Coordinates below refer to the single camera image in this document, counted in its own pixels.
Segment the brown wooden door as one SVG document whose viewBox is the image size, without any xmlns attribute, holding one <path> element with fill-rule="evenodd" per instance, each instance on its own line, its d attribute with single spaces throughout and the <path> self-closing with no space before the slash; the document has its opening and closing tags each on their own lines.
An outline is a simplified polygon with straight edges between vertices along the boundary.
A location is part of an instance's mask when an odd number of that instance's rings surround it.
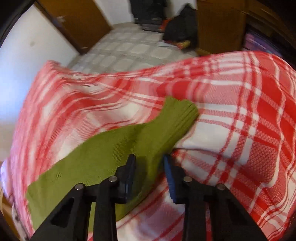
<svg viewBox="0 0 296 241">
<path fill-rule="evenodd" d="M 112 30 L 92 0 L 35 1 L 35 6 L 81 55 Z"/>
</svg>

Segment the green knitted sweater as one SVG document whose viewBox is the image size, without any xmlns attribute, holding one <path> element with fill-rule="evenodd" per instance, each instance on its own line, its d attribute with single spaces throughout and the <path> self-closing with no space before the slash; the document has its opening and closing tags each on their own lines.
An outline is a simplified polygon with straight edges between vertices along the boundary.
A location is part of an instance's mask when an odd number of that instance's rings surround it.
<svg viewBox="0 0 296 241">
<path fill-rule="evenodd" d="M 132 199 L 115 207 L 116 219 L 124 218 L 149 194 L 162 170 L 163 155 L 173 150 L 198 115 L 192 102 L 167 97 L 154 120 L 102 132 L 83 142 L 28 186 L 26 199 L 33 228 L 41 225 L 74 185 L 100 183 L 134 154 L 137 167 Z"/>
</svg>

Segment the brown wooden wardrobe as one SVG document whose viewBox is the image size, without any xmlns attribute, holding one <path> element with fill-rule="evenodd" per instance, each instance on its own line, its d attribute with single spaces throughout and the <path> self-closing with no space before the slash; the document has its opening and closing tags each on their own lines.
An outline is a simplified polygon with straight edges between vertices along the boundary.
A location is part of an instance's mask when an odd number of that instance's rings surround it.
<svg viewBox="0 0 296 241">
<path fill-rule="evenodd" d="M 200 56 L 239 51 L 248 21 L 259 24 L 263 33 L 274 31 L 293 42 L 293 33 L 270 1 L 196 1 Z"/>
</svg>

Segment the red white plaid bedspread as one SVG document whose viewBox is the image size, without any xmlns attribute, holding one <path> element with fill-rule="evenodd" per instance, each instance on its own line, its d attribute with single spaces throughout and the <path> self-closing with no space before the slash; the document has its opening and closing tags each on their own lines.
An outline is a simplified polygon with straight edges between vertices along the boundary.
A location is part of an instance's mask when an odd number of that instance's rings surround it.
<svg viewBox="0 0 296 241">
<path fill-rule="evenodd" d="M 21 109 L 4 193 L 28 235 L 28 186 L 99 133 L 154 120 L 167 97 L 199 115 L 170 152 L 197 181 L 225 184 L 268 240 L 295 220 L 295 70 L 264 52 L 191 58 L 132 72 L 87 74 L 49 61 Z M 117 220 L 119 240 L 180 240 L 184 206 L 158 175 L 151 191 Z"/>
</svg>

